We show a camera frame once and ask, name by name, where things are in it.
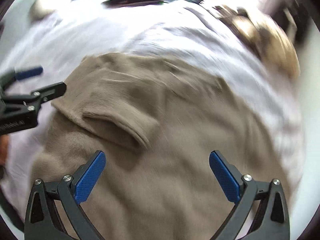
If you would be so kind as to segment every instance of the white sheet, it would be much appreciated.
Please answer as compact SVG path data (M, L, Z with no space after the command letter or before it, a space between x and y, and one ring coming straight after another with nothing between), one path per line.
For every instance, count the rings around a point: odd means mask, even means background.
M176 56L223 77L233 92L262 119L281 164L295 190L305 159L301 113L294 86L281 73L270 72L231 31L198 5L183 0L135 8L105 8L104 0L75 0L36 24L0 67L25 69L42 65L44 74L16 83L11 93L28 93L63 81L87 55L124 52ZM43 104L39 126L11 134L6 178L1 187L24 218L28 174L41 152L54 113Z

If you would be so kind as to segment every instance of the white wall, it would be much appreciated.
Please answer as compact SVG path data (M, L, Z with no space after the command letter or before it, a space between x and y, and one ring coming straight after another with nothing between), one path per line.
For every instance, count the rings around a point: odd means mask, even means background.
M303 232L320 203L320 33L313 22L297 54L301 68L297 88L304 117L307 158L291 214L292 240Z

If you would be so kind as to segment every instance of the metal screw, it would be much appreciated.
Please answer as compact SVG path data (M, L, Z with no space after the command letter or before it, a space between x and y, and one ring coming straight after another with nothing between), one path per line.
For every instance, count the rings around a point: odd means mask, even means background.
M36 180L35 180L35 184L36 184L36 185L39 185L40 183L41 183L41 179L36 179Z
M70 175L66 175L63 177L64 181L70 181L71 180L71 176Z
M34 107L34 106L28 106L28 108L27 108L29 111L33 111L33 110L35 110L36 108Z
M280 185L279 179L274 179L274 180L273 180L273 184L275 184L275 185Z
M243 178L244 178L244 180L246 180L246 181L251 181L251 180L252 180L252 177L251 177L249 174L245 174L245 175L243 176Z

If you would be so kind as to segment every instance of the brown blanket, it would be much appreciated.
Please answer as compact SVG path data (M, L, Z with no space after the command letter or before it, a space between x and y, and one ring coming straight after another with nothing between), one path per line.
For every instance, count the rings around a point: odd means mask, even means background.
M111 53L85 59L66 84L31 182L59 180L104 151L81 206L106 239L210 239L232 208L209 167L213 150L256 180L279 178L290 196L266 129L222 79Z

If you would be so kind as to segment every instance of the blue gripper pad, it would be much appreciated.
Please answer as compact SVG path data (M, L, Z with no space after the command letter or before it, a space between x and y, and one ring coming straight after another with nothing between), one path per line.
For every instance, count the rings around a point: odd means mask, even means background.
M240 200L239 184L215 152L210 153L209 165L227 199L237 203Z
M34 76L38 76L41 75L43 72L43 68L40 67L34 67L25 71L21 71L21 72L17 72L15 74L15 78L16 80L23 80L26 78L30 78L30 77L34 77Z
M100 152L75 186L74 197L78 205L87 200L105 166L106 156Z

